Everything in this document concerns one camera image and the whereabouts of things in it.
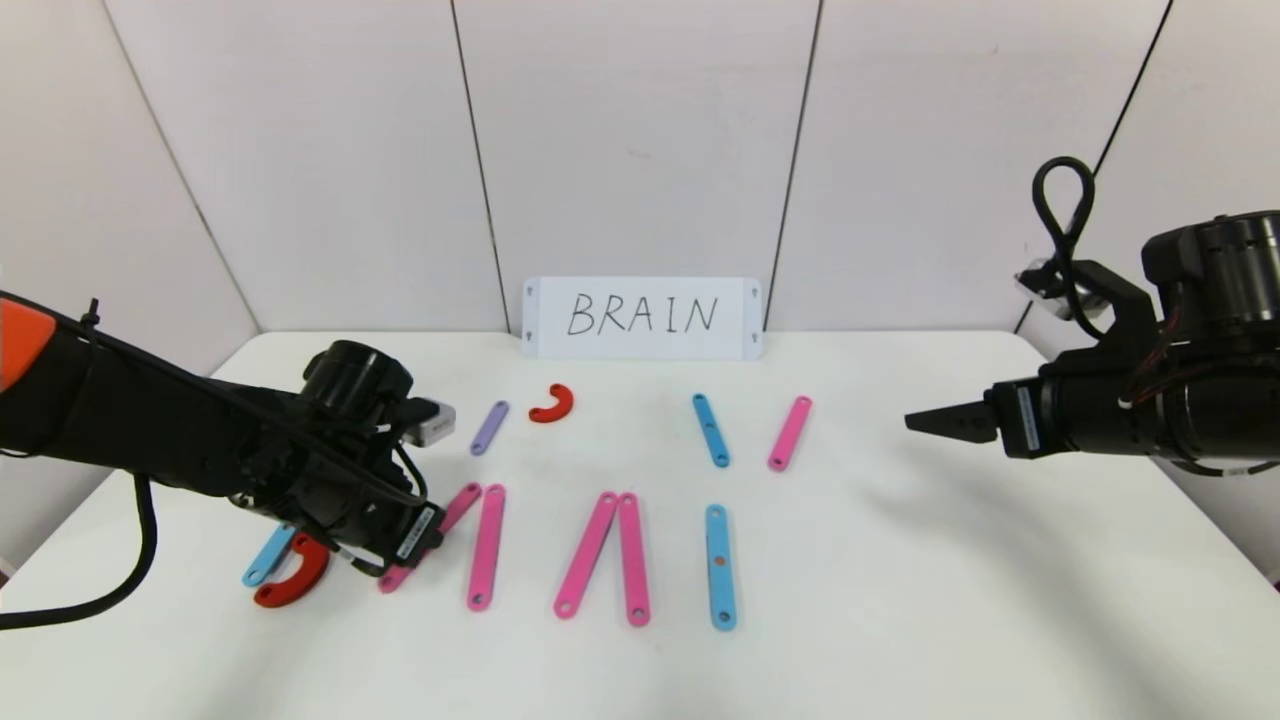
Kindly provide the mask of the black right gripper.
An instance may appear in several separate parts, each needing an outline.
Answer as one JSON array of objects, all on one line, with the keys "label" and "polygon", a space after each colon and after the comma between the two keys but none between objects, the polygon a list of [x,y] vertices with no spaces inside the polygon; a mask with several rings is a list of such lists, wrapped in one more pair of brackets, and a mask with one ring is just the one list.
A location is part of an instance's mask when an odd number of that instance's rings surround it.
[{"label": "black right gripper", "polygon": [[918,433],[984,445],[1009,457],[1056,454],[1164,455],[1164,425],[1151,405],[1125,410],[1123,375],[1044,375],[995,384],[984,400],[904,416]]}]

